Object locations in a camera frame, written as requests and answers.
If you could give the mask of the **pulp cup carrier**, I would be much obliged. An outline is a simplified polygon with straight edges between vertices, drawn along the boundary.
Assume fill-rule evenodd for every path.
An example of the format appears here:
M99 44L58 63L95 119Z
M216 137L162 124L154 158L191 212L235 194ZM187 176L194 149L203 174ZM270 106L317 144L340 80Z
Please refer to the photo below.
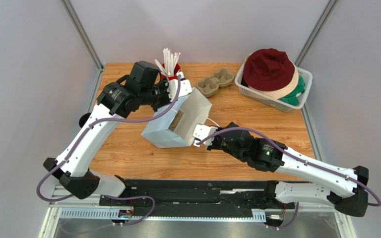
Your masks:
M176 127L178 126L178 124L180 123L180 120L181 120L182 117L183 117L183 114L184 114L184 113L183 113L182 110L179 110L179 111L176 113L176 115L175 115L173 121L171 122L171 124L170 124L170 126L169 126L169 130L170 130L170 131L175 131L175 130L176 130Z

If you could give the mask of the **white paper bag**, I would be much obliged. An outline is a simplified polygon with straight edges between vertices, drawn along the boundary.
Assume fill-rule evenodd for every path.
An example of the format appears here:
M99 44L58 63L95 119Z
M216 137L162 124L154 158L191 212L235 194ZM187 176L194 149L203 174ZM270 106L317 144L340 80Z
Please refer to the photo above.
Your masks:
M211 107L212 103L193 88L190 94L179 97L165 115L148 122L141 136L157 148L191 146L196 125L206 122Z

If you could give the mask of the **black coffee cup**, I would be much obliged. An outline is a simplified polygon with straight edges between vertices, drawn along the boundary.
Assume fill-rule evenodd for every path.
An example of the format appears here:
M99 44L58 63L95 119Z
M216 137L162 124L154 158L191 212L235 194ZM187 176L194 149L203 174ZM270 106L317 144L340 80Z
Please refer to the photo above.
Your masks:
M80 128L83 128L84 126L87 125L87 121L89 120L91 116L91 113L85 113L84 115L82 115L78 121L78 125Z

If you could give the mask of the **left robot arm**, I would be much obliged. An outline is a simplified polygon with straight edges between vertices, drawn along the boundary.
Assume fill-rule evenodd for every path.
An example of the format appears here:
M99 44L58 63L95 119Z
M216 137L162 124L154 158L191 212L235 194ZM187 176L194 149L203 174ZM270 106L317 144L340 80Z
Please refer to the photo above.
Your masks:
M56 158L47 158L43 164L49 174L78 199L93 194L119 197L126 188L117 176L108 176L90 170L89 166L108 136L121 122L141 123L143 119L127 119L142 105L154 111L177 100L168 92L168 79L161 79L160 69L149 62L136 62L130 74L107 84L92 112L81 118L81 130L72 143Z

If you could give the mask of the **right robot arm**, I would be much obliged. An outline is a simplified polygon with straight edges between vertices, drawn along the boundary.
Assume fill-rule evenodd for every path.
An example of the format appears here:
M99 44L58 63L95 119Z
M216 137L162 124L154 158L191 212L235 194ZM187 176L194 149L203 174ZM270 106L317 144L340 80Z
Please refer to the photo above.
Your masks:
M305 156L262 133L230 123L227 127L197 125L194 145L222 150L251 168L262 172L288 174L303 183L269 182L264 196L281 203L317 203L352 217L363 217L369 207L369 169L352 169L324 163Z

